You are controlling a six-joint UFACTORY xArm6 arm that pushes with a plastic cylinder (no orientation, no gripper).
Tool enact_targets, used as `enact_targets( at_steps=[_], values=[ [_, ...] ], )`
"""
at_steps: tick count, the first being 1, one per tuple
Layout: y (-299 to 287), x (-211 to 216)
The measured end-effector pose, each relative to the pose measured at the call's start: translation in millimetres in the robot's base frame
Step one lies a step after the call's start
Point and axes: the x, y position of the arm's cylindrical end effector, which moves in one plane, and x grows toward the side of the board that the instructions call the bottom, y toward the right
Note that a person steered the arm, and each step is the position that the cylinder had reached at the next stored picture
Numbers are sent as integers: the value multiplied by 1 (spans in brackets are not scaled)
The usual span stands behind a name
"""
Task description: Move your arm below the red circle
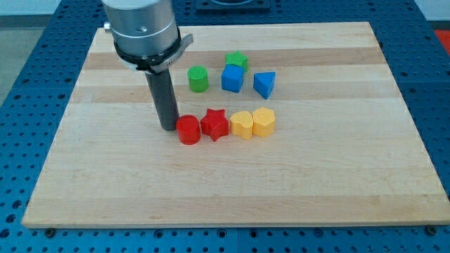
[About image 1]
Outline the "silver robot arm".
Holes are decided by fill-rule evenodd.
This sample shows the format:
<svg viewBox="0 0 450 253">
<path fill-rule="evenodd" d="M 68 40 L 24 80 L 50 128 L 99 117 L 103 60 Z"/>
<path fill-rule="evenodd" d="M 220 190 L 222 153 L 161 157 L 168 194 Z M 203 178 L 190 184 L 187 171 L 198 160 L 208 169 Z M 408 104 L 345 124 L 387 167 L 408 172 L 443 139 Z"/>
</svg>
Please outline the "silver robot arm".
<svg viewBox="0 0 450 253">
<path fill-rule="evenodd" d="M 147 73 L 168 70 L 193 43 L 181 36 L 171 0 L 102 0 L 118 56 Z"/>
</svg>

